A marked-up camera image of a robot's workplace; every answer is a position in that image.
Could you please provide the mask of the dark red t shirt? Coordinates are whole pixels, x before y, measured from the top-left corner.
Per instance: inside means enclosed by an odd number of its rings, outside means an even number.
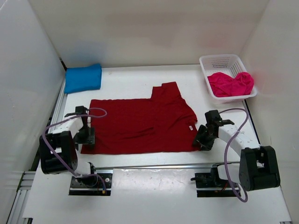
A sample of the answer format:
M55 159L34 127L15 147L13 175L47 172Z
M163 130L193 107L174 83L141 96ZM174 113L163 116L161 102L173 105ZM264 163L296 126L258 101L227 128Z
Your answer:
M176 82L153 87L150 98L97 100L90 103L95 145L82 154L192 152L197 116Z

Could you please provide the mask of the blue t shirt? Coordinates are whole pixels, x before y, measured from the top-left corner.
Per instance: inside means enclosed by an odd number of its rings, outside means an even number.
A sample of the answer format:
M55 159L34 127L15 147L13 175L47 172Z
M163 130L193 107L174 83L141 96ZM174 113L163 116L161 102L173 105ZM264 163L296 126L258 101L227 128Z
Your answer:
M101 88L102 67L99 63L88 67L68 68L65 73L64 94L92 91Z

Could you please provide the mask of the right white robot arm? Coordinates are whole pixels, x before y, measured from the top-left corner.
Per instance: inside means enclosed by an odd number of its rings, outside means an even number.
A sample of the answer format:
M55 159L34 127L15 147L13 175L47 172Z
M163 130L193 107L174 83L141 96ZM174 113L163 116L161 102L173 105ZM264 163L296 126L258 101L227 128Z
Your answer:
M198 188L239 184L245 191L276 188L280 174L275 149L261 146L241 132L233 121L223 119L221 112L205 113L206 124L200 125L192 145L210 151L216 139L226 143L224 162L214 164L210 173L196 173L191 179Z

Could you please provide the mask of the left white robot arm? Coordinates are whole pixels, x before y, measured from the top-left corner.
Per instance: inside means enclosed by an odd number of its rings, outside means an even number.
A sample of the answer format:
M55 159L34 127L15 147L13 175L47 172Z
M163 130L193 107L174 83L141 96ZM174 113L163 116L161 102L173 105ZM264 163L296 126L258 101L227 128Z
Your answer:
M73 172L83 175L76 177L79 183L88 187L97 184L98 177L90 176L95 173L95 166L90 162L79 164L77 156L83 146L95 146L95 130L88 126L87 112L84 106L77 106L75 112L68 113L65 116L67 120L56 130L40 137L40 161L44 174L67 172L65 165L68 165Z

